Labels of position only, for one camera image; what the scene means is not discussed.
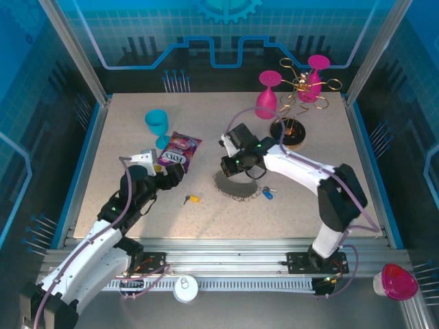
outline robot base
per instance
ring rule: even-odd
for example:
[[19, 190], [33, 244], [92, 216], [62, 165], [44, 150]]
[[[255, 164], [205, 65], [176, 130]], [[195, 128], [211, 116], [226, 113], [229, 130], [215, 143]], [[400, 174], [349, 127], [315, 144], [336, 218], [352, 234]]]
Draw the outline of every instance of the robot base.
[[349, 273], [348, 261], [344, 252], [336, 252], [318, 271], [310, 262], [307, 252], [288, 252], [286, 254], [288, 274], [337, 274], [340, 268], [343, 274]]

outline chips bag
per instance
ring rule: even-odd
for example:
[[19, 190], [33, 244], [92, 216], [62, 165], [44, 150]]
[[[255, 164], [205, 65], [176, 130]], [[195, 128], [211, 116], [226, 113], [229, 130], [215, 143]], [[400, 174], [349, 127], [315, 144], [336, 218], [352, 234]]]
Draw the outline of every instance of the chips bag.
[[181, 163], [187, 173], [192, 157], [201, 142], [201, 139], [174, 132], [168, 145], [158, 157], [157, 163], [164, 167], [173, 163]]

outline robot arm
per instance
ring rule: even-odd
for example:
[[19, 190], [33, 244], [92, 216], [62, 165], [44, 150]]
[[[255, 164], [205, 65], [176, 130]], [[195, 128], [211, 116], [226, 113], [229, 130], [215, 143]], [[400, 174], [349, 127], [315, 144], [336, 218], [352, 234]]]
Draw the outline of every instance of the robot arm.
[[[122, 220], [90, 243], [91, 237], [112, 225], [125, 208], [128, 201], [126, 175], [121, 178], [119, 191], [102, 207], [90, 232], [64, 262], [39, 284], [27, 283], [21, 291], [20, 307], [23, 324], [27, 327], [34, 327], [36, 311], [54, 282], [56, 285], [44, 305], [38, 328], [72, 329], [86, 305], [109, 281], [123, 272], [133, 273], [141, 264], [143, 246], [125, 235], [141, 218], [141, 209], [150, 200], [156, 199], [159, 190], [169, 190], [177, 186], [184, 171], [181, 164], [173, 164], [167, 167], [167, 175], [156, 173], [150, 165], [154, 160], [152, 153], [133, 156], [132, 160], [140, 162], [140, 165], [128, 168], [132, 180], [132, 197], [129, 200], [130, 207]], [[72, 260], [79, 249], [81, 252]], [[67, 262], [71, 263], [57, 280], [60, 269]]]
[[222, 171], [227, 177], [256, 165], [295, 180], [318, 197], [323, 224], [309, 248], [308, 258], [313, 268], [320, 270], [338, 250], [351, 221], [360, 214], [350, 197], [328, 173], [341, 178], [360, 204], [363, 207], [367, 205], [366, 196], [352, 168], [347, 164], [339, 167], [320, 164], [294, 152], [290, 152], [293, 157], [288, 156], [274, 139], [267, 137], [259, 141], [244, 124], [238, 125], [221, 139], [219, 143], [228, 153], [221, 162]]

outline beige table surface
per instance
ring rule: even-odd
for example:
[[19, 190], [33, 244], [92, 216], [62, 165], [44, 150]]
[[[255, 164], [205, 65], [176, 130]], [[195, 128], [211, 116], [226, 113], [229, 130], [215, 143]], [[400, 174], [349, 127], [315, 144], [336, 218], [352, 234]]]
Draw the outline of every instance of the beige table surface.
[[[118, 156], [138, 154], [142, 149], [155, 146], [156, 136], [149, 132], [144, 118], [148, 111], [162, 108], [169, 116], [170, 134], [175, 130], [201, 138], [202, 143], [180, 185], [170, 191], [160, 191], [150, 213], [139, 220], [127, 236], [216, 239], [315, 237], [321, 225], [318, 200], [298, 183], [270, 172], [258, 182], [260, 186], [268, 185], [278, 191], [274, 199], [268, 200], [260, 195], [249, 202], [237, 202], [226, 197], [214, 186], [212, 176], [220, 170], [221, 157], [226, 155], [218, 140], [233, 115], [253, 106], [257, 96], [258, 93], [113, 95], [74, 236], [82, 238], [86, 235], [101, 207], [119, 189], [123, 167]], [[330, 103], [326, 110], [312, 108], [298, 117], [307, 136], [297, 152], [324, 164], [338, 166], [344, 162], [352, 166], [369, 200], [367, 211], [377, 222], [342, 98], [339, 93], [324, 93], [324, 96]], [[299, 111], [300, 107], [295, 105], [291, 113]], [[236, 124], [241, 122], [259, 138], [268, 135], [271, 124], [271, 120], [261, 120], [252, 112], [241, 115]], [[201, 202], [188, 202], [183, 206], [188, 194], [201, 197]], [[363, 217], [356, 222], [367, 225]], [[375, 234], [355, 231], [352, 235]]]

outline key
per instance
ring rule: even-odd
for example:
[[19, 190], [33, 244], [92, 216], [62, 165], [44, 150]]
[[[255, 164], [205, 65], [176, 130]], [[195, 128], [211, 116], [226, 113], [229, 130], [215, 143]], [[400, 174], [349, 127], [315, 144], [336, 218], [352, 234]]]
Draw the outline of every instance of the key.
[[269, 190], [262, 190], [262, 194], [264, 194], [265, 197], [269, 200], [273, 199], [273, 194], [271, 194]]
[[272, 190], [270, 187], [268, 186], [264, 186], [263, 188], [264, 191], [268, 191], [268, 192], [277, 192], [276, 190]]

